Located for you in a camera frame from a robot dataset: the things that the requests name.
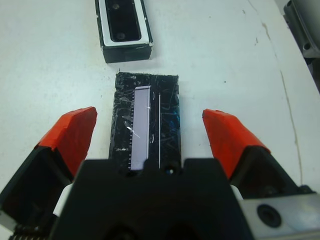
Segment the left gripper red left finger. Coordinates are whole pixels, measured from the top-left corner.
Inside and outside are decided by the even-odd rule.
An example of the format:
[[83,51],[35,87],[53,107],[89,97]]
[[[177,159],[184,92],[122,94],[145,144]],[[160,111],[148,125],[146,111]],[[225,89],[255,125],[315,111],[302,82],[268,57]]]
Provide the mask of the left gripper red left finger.
[[51,216],[87,157],[97,115],[90,106],[58,119],[1,192],[1,215],[16,222],[40,222]]

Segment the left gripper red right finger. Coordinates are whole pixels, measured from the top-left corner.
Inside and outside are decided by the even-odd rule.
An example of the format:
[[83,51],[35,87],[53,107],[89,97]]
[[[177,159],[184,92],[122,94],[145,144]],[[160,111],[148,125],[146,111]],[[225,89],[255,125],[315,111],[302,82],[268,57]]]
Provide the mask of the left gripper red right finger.
[[271,151],[240,120],[220,110],[205,109],[202,119],[213,156],[219,160],[229,183],[245,199],[312,194],[298,186]]

